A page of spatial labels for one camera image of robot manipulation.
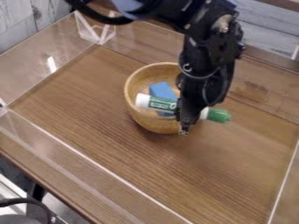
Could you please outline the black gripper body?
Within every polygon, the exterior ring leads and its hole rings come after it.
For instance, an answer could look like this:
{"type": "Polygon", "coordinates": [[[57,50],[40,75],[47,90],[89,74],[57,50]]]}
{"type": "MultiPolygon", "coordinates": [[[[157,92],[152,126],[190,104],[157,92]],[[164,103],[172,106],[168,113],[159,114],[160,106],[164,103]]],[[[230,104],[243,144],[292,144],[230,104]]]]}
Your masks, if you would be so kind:
{"type": "Polygon", "coordinates": [[[230,0],[178,0],[175,15],[175,27],[184,35],[180,105],[212,106],[226,98],[244,51],[236,5],[230,0]]]}

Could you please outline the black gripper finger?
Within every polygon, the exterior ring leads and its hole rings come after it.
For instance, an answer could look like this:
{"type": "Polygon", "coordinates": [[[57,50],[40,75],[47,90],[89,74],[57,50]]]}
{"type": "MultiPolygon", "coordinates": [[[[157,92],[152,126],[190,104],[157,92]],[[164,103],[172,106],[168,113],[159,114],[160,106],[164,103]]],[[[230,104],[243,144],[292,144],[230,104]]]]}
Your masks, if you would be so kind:
{"type": "Polygon", "coordinates": [[[175,109],[175,119],[179,123],[180,135],[188,135],[192,126],[200,119],[202,111],[206,107],[207,103],[203,101],[202,95],[180,87],[175,109]]]}

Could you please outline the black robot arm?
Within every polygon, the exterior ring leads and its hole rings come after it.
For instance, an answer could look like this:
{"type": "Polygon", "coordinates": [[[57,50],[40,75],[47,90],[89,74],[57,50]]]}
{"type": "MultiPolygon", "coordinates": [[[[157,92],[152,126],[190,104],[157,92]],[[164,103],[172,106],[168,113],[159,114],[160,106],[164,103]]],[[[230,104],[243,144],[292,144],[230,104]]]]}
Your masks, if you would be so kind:
{"type": "Polygon", "coordinates": [[[180,97],[175,118],[187,134],[208,106],[224,101],[242,57],[243,30],[230,0],[109,0],[120,15],[109,17],[81,0],[64,0],[81,14],[107,25],[153,20],[183,35],[176,87],[180,97]]]}

